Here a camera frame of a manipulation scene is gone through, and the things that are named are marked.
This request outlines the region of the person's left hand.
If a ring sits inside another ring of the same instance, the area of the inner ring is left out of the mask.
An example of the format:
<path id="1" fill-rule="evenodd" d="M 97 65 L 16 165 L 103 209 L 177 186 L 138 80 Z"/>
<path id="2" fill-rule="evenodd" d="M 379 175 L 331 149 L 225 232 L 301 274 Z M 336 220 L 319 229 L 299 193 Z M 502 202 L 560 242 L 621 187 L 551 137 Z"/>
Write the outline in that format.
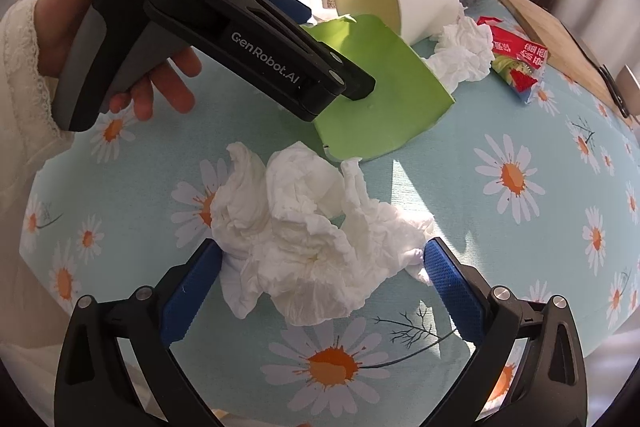
<path id="1" fill-rule="evenodd" d="M 34 11 L 35 30 L 39 46 L 38 72 L 43 77 L 58 78 L 66 57 L 92 0 L 38 0 Z M 110 101 L 110 111 L 119 113 L 127 106 L 134 115 L 147 121 L 153 115 L 154 93 L 160 92 L 170 106 L 180 114 L 194 107 L 194 95 L 181 79 L 193 78 L 202 70 L 195 52 L 186 48 L 154 67 L 139 79 L 129 91 L 116 93 Z"/>

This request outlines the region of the white knit sleeve forearm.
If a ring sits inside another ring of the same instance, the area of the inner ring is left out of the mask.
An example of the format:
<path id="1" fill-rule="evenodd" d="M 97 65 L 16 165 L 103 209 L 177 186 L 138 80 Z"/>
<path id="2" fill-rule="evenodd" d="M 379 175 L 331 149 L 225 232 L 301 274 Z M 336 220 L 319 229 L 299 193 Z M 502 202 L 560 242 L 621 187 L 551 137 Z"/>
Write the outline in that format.
<path id="1" fill-rule="evenodd" d="M 34 176 L 72 144 L 51 118 L 51 79 L 38 72 L 37 1 L 17 1 L 1 21 L 1 341 L 26 349 L 60 343 L 67 323 L 18 252 Z"/>

